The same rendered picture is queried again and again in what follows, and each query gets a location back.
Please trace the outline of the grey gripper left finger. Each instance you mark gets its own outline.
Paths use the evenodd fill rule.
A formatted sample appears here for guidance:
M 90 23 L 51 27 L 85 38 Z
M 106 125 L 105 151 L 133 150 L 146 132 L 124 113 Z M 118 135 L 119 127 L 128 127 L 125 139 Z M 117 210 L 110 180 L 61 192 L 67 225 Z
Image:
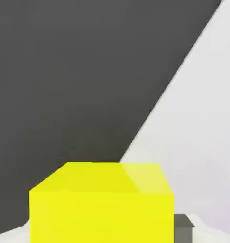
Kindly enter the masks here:
M 0 243 L 30 243 L 30 220 L 22 227 L 1 233 Z

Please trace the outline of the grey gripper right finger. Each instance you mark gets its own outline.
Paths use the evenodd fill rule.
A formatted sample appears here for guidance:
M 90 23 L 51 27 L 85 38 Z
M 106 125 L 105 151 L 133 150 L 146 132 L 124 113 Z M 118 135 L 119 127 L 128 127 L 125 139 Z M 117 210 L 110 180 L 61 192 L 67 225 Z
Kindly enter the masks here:
M 207 226 L 196 214 L 174 214 L 174 243 L 230 243 L 230 234 Z

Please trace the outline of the small yellow cube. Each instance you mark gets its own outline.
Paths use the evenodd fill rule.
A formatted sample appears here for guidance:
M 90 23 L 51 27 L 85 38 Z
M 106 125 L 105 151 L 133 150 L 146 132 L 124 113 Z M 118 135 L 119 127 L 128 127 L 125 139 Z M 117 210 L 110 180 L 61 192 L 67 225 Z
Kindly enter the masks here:
M 29 192 L 30 243 L 173 243 L 157 163 L 68 162 Z

